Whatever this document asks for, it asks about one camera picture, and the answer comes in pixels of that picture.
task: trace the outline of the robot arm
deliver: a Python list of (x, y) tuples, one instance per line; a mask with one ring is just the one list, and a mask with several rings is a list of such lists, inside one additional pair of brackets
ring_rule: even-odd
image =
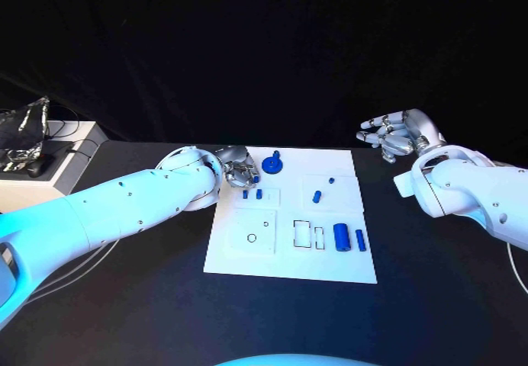
[(415, 196), (431, 217), (448, 214), (471, 218), (489, 234), (528, 250), (528, 172), (497, 166), (487, 157), (447, 145), (433, 121), (417, 109), (388, 114), (360, 124), (381, 127), (356, 137), (381, 146), (382, 158), (417, 152), (411, 170), (394, 178), (402, 197)]
[(223, 174), (233, 187), (255, 185), (259, 175), (245, 148), (222, 149), (220, 155), (182, 148), (156, 169), (0, 216), (0, 243), (16, 263), (13, 273), (0, 258), (0, 329), (46, 277), (73, 258), (183, 211), (210, 206)]

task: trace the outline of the black table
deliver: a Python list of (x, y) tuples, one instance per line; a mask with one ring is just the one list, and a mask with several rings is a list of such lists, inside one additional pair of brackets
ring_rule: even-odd
[[(180, 146), (106, 142), (76, 191), (153, 168)], [(0, 364), (199, 366), (285, 352), (525, 364), (528, 296), (505, 243), (399, 197), (391, 179), (414, 157), (388, 165), (379, 151), (352, 151), (376, 285), (203, 273), (209, 207), (125, 238), (73, 285), (21, 309), (0, 332)], [(528, 252), (513, 247), (513, 257), (528, 282)]]

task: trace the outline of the crumpled plastic bag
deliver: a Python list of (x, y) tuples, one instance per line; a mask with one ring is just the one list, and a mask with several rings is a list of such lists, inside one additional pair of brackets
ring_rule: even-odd
[(0, 113), (0, 170), (26, 167), (42, 153), (47, 130), (49, 99), (40, 98), (24, 107)]

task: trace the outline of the blue round knob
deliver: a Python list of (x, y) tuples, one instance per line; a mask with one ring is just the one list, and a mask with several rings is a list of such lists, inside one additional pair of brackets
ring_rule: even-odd
[(280, 160), (280, 154), (277, 150), (272, 152), (272, 156), (265, 158), (261, 162), (261, 170), (267, 174), (277, 174), (282, 170), (282, 162)]

